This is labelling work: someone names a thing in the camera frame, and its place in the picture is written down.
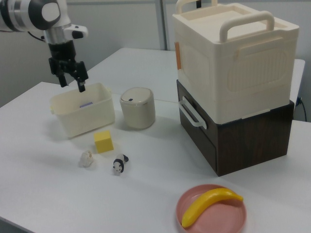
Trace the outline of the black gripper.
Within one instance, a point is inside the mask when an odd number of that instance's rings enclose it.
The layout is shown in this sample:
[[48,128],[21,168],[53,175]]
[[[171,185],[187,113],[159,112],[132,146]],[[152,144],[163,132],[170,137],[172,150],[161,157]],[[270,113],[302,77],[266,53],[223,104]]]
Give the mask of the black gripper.
[[68,84],[59,61],[71,65],[69,74],[76,80],[79,92],[84,92],[88,74],[84,62],[75,61],[76,51],[73,41],[48,45],[51,52],[51,58],[49,58],[51,73],[59,79],[61,87],[65,87]]

